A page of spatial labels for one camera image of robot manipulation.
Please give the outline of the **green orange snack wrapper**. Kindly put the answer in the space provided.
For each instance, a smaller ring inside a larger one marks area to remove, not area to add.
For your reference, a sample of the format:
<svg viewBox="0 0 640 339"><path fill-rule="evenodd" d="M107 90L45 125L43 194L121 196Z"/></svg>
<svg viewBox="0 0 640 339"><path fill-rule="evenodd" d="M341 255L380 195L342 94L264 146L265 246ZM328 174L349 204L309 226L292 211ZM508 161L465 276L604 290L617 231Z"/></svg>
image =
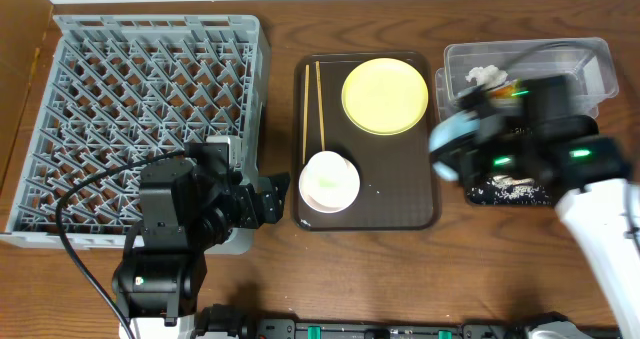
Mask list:
<svg viewBox="0 0 640 339"><path fill-rule="evenodd" d="M490 94L493 98L507 99L507 98L511 98L515 93L517 93L519 91L519 88L520 88L519 81L513 80L495 89L492 89L490 91Z"/></svg>

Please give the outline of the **light blue bowl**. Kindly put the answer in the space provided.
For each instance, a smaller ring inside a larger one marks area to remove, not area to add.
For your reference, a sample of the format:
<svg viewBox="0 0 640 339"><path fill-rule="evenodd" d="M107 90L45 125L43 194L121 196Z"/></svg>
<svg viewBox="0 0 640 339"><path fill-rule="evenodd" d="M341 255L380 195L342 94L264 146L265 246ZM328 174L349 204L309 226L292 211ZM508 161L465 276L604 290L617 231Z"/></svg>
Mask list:
<svg viewBox="0 0 640 339"><path fill-rule="evenodd" d="M445 144L452 142L466 134L475 132L479 128L480 120L465 112L458 112L440 122L431 131L428 148L431 154ZM449 165L432 159L431 164L435 173L443 180L453 182L459 179L458 173Z"/></svg>

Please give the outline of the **white round bowl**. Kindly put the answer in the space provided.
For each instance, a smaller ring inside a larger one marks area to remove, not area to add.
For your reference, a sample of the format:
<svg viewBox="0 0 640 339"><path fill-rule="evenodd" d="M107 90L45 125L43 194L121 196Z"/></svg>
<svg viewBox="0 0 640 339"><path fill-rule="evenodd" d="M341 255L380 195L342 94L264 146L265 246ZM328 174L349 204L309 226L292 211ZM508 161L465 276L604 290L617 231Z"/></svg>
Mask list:
<svg viewBox="0 0 640 339"><path fill-rule="evenodd" d="M298 190L311 209L333 214L355 202L360 184L354 164L336 152L321 151L313 155L302 169Z"/></svg>

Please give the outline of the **white tissue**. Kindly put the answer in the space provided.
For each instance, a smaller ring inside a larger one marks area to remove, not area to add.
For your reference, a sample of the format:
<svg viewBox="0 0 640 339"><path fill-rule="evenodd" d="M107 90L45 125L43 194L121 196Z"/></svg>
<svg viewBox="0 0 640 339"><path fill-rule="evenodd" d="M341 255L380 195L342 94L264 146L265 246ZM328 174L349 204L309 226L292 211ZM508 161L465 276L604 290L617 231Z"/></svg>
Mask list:
<svg viewBox="0 0 640 339"><path fill-rule="evenodd" d="M484 86L486 88L495 88L503 85L508 77L508 73L499 69L495 65L489 65L486 67L474 67L472 68L465 79L467 82L474 82L477 86Z"/></svg>

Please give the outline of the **clear plastic waste bin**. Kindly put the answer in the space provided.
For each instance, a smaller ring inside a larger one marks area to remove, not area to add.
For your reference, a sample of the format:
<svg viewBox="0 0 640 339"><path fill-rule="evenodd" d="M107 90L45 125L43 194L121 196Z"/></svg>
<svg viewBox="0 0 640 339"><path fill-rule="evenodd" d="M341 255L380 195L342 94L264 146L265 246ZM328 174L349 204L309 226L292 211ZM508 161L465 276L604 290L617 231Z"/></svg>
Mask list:
<svg viewBox="0 0 640 339"><path fill-rule="evenodd" d="M439 119L445 120L457 110L456 96L473 87L465 77L474 67L495 65L508 73L507 81L538 77L566 75L575 95L574 107L593 118L598 115L598 105L615 97L619 85L611 53L605 40L598 37L579 38L579 47L567 44L546 48L533 53L509 66L507 62L520 53L547 39L493 41L451 44L444 51L444 66L435 73L435 88Z"/></svg>

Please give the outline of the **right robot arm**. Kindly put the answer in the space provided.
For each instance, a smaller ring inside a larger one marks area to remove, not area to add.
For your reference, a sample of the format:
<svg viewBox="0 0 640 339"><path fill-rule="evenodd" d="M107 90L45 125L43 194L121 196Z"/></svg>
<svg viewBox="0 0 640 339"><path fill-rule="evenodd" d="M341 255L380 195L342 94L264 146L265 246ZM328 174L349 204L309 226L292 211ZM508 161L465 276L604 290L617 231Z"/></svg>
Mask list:
<svg viewBox="0 0 640 339"><path fill-rule="evenodd" d="M544 188L578 243L625 338L639 335L639 188L617 142L575 110L567 79L551 76L465 91L461 178L504 175Z"/></svg>

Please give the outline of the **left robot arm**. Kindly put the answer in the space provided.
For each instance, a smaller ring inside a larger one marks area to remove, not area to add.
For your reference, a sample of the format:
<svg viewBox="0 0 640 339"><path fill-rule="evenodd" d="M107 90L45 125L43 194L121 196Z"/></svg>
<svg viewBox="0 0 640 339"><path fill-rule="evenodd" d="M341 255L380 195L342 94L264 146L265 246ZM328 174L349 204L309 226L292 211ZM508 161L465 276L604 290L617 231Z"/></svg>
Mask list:
<svg viewBox="0 0 640 339"><path fill-rule="evenodd" d="M205 253L235 229L283 216L291 177L244 182L228 143L188 144L141 171L142 218L125 240L112 288L124 338L254 338L257 323L227 305L198 308Z"/></svg>

